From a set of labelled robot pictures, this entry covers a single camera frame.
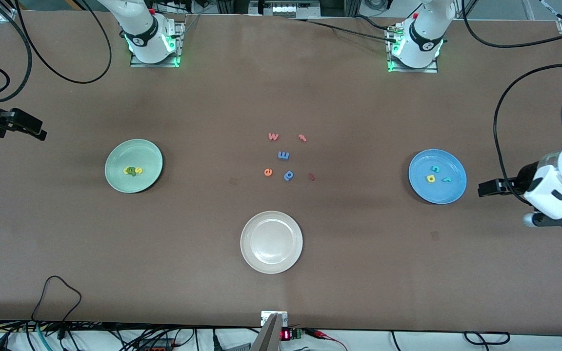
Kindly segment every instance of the brown tabletop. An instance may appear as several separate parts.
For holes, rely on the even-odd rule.
[[[104,78],[70,84],[36,60],[26,88],[0,105],[41,118],[49,133],[0,139],[0,319],[29,318],[58,274],[84,295],[72,320],[258,325],[260,311],[277,309],[322,328],[562,333],[562,228],[527,228],[529,207],[477,195],[479,182],[501,176],[491,134],[500,94],[562,62],[562,40],[493,49],[455,22],[438,74],[402,74],[388,73],[377,40],[283,18],[202,16],[181,67],[134,69],[116,21],[99,15],[114,47]],[[61,72],[102,71],[90,14],[26,17]],[[360,20],[332,23],[379,34]],[[556,35],[553,22],[473,26],[502,43]],[[16,86],[25,58],[11,26],[0,27],[0,66]],[[510,174],[562,149],[561,106],[562,69],[509,94],[499,131]],[[158,182],[133,195],[103,175],[130,138],[164,156]],[[410,159],[430,148],[466,167],[453,204],[427,204],[408,185]],[[240,252],[244,224],[267,210],[292,216],[304,238],[299,261],[277,275]],[[60,319],[75,301],[54,282],[38,318]]]

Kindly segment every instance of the white plate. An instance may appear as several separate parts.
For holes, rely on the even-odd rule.
[[[160,149],[148,140],[135,138],[118,145],[105,162],[107,182],[121,193],[138,193],[152,186],[162,173]],[[140,168],[142,173],[125,173],[128,167]]]
[[[303,251],[303,234],[295,220],[279,211],[255,215],[240,237],[242,256],[258,272],[287,271]]]

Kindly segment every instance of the green plate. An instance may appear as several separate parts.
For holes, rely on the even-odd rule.
[[[110,153],[105,162],[105,178],[121,193],[139,193],[158,180],[162,166],[160,149],[148,140],[135,138]]]

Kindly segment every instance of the plate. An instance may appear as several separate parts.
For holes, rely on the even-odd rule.
[[[135,138],[118,145],[107,156],[105,178],[121,193],[139,193],[158,180],[162,166],[160,149],[148,140]]]
[[[303,251],[303,234],[289,215],[266,211],[251,218],[240,237],[242,256],[254,270],[276,274],[287,271]]]
[[[429,182],[429,176],[433,176],[435,181]],[[468,178],[455,156],[444,150],[429,149],[415,155],[411,161],[409,182],[424,200],[444,205],[459,200],[465,193]]]

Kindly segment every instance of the plate rim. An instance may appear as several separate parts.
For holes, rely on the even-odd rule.
[[[420,195],[420,193],[418,193],[418,190],[416,189],[416,187],[413,185],[412,182],[412,177],[411,177],[411,166],[413,165],[413,162],[415,160],[417,160],[419,157],[421,157],[421,155],[423,153],[429,153],[430,151],[437,151],[439,153],[446,153],[450,156],[452,156],[461,166],[460,167],[460,171],[462,172],[462,179],[463,179],[463,189],[461,191],[461,194],[459,194],[459,196],[457,196],[456,198],[454,198],[452,201],[449,202],[433,202],[428,200],[427,198],[424,198],[422,195]],[[417,194],[417,196],[421,197],[423,200],[430,202],[431,204],[435,204],[435,205],[448,205],[448,204],[452,204],[453,202],[459,200],[459,198],[461,198],[463,196],[463,194],[465,194],[465,191],[468,187],[468,174],[465,171],[465,167],[463,166],[463,164],[461,163],[461,160],[459,160],[459,158],[457,158],[457,156],[453,155],[452,153],[449,153],[446,150],[442,150],[442,149],[426,149],[423,151],[420,151],[419,153],[417,153],[415,156],[413,156],[411,162],[409,162],[409,167],[407,169],[407,177],[409,179],[409,184],[411,185],[413,191],[415,191],[415,194]]]
[[[158,176],[153,180],[153,182],[151,182],[149,184],[149,186],[147,186],[143,189],[137,190],[137,191],[123,191],[121,189],[116,188],[116,186],[114,186],[114,184],[112,184],[112,182],[110,181],[110,178],[107,176],[107,162],[109,161],[110,156],[116,151],[116,149],[123,146],[124,144],[127,144],[129,142],[136,142],[136,141],[137,142],[142,141],[142,142],[148,143],[148,144],[150,144],[152,149],[155,149],[155,151],[158,151],[158,154],[159,154],[159,157],[160,157],[160,167],[159,167],[160,171],[158,173]],[[151,186],[153,186],[153,184],[155,184],[158,181],[160,175],[162,174],[162,169],[163,169],[163,155],[162,155],[162,151],[160,150],[160,148],[154,142],[151,142],[150,140],[146,140],[144,138],[132,138],[130,140],[125,140],[124,142],[121,142],[120,144],[116,145],[116,147],[114,147],[114,149],[112,149],[112,151],[110,151],[110,154],[107,155],[107,158],[105,159],[105,166],[103,167],[103,174],[105,175],[105,180],[107,180],[107,184],[110,184],[112,189],[114,189],[114,190],[116,190],[120,193],[124,193],[124,194],[135,194],[135,193],[140,193],[141,191],[145,191],[145,190],[149,189]]]
[[[245,238],[244,238],[244,234],[245,234],[245,231],[246,231],[248,225],[251,224],[251,222],[253,222],[254,220],[256,220],[256,218],[258,218],[258,217],[260,217],[260,216],[264,216],[265,214],[281,214],[282,216],[285,216],[285,217],[289,218],[289,219],[296,225],[296,227],[297,227],[297,229],[298,229],[298,233],[297,233],[297,234],[298,234],[298,235],[297,235],[297,237],[298,237],[298,240],[297,240],[298,244],[296,245],[296,249],[295,249],[296,252],[297,252],[296,258],[295,258],[295,259],[294,259],[294,258],[288,258],[288,259],[291,259],[291,260],[293,261],[292,264],[288,265],[287,268],[282,269],[281,271],[278,271],[278,270],[277,270],[277,271],[271,271],[271,272],[263,272],[263,271],[261,271],[260,269],[258,269],[257,267],[254,267],[254,265],[252,264],[252,262],[250,262],[250,261],[248,260],[247,256],[244,254],[244,251],[245,251],[245,244],[244,244],[244,243],[245,243]],[[288,222],[287,220],[286,220],[286,224],[289,225],[290,227],[293,226],[292,223]],[[261,213],[258,213],[258,214],[256,214],[256,215],[254,215],[253,217],[251,217],[251,218],[246,222],[246,224],[244,225],[244,228],[242,229],[242,232],[241,232],[241,235],[240,235],[240,252],[241,252],[241,254],[242,254],[242,257],[243,257],[244,260],[246,261],[246,263],[247,263],[252,269],[254,269],[255,271],[258,271],[259,273],[263,273],[263,274],[279,274],[279,273],[283,273],[283,272],[287,271],[288,269],[292,268],[292,267],[296,264],[296,262],[299,261],[299,258],[301,257],[301,254],[302,254],[302,252],[303,252],[303,230],[302,230],[301,227],[299,226],[299,223],[298,223],[294,218],[292,218],[292,216],[290,216],[290,215],[288,215],[288,214],[286,214],[286,213],[283,213],[283,212],[281,212],[281,211],[263,211],[263,212],[261,212]]]

